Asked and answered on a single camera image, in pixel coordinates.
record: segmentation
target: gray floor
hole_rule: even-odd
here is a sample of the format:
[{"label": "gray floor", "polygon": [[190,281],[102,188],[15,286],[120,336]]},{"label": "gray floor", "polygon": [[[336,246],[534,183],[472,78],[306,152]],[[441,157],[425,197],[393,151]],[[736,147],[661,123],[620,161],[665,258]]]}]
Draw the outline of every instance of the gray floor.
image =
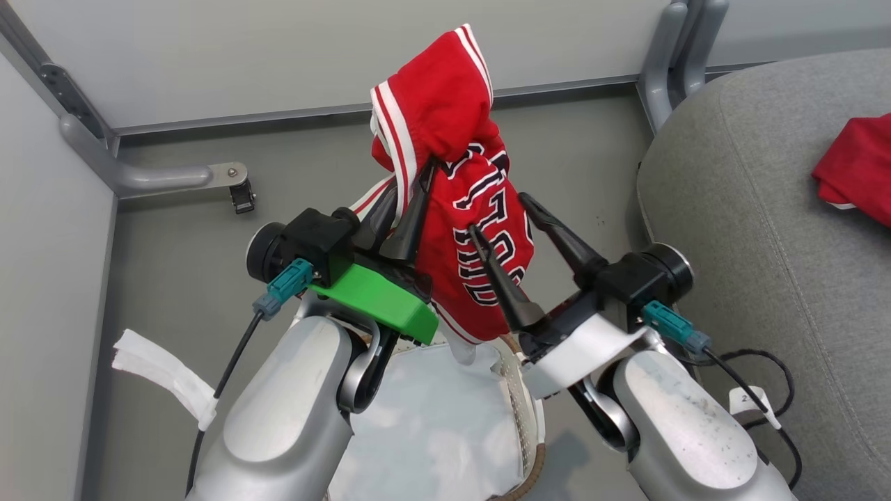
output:
[{"label": "gray floor", "polygon": [[[627,216],[634,174],[650,141],[629,91],[568,103],[497,111],[511,180],[529,191],[608,259],[629,251],[640,228]],[[110,345],[131,328],[215,381],[264,290],[248,278],[244,251],[267,221],[302,209],[349,205],[382,178],[365,124],[210,137],[125,148],[135,165],[237,160],[249,166],[257,210],[236,217],[227,193],[123,203],[114,236],[108,304],[97,371],[84,499],[182,499],[195,422],[170,396],[129,374],[113,374]],[[544,236],[524,288],[550,308],[573,290]],[[219,405],[225,416],[284,332],[296,304],[263,324]],[[620,455],[607,450],[571,398],[545,403],[547,461],[527,499],[643,499]],[[217,420],[205,444],[218,434]]]}]

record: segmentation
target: white partition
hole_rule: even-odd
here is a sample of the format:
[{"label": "white partition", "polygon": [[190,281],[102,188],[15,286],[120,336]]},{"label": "white partition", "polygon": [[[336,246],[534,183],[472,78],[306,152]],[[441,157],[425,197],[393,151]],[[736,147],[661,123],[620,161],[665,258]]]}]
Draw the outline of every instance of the white partition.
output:
[{"label": "white partition", "polygon": [[710,66],[891,46],[891,0],[730,0]]},{"label": "white partition", "polygon": [[72,501],[92,409],[114,195],[4,56],[18,58],[0,38],[0,498]]},{"label": "white partition", "polygon": [[114,128],[368,103],[473,27],[496,88],[636,75],[668,0],[11,0]]}]

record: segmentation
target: green bracket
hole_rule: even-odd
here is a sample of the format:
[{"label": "green bracket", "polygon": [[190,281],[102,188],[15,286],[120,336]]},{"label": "green bracket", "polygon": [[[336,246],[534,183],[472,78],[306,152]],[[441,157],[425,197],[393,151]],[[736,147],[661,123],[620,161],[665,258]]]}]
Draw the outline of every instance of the green bracket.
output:
[{"label": "green bracket", "polygon": [[316,284],[309,288],[424,344],[433,341],[439,326],[439,319],[424,301],[382,275],[356,264],[331,288]]}]

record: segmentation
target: white fabric liner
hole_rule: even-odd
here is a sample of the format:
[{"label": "white fabric liner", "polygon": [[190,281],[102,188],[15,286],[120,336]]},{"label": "white fabric liner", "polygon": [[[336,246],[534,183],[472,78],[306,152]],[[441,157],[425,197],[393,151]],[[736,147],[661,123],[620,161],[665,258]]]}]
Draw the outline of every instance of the white fabric liner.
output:
[{"label": "white fabric liner", "polygon": [[446,345],[393,356],[377,397],[352,416],[355,437],[329,487],[331,501],[482,501],[522,481],[506,381],[478,346],[471,366]]}]

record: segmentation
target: red garment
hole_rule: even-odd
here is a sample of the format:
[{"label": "red garment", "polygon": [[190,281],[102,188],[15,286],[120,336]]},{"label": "red garment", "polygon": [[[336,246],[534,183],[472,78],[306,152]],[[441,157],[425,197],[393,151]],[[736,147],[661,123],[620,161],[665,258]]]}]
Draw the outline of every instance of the red garment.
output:
[{"label": "red garment", "polygon": [[471,343],[490,341],[508,327],[468,226],[483,228],[517,283],[534,250],[526,212],[507,179],[504,143],[489,119],[492,99],[486,61],[466,24],[373,88],[372,156],[394,174],[352,208],[363,218],[395,178],[395,225],[429,157],[446,162],[433,180],[416,267],[433,278],[433,301],[444,322]]},{"label": "red garment", "polygon": [[848,120],[812,176],[821,199],[891,227],[891,114]]}]

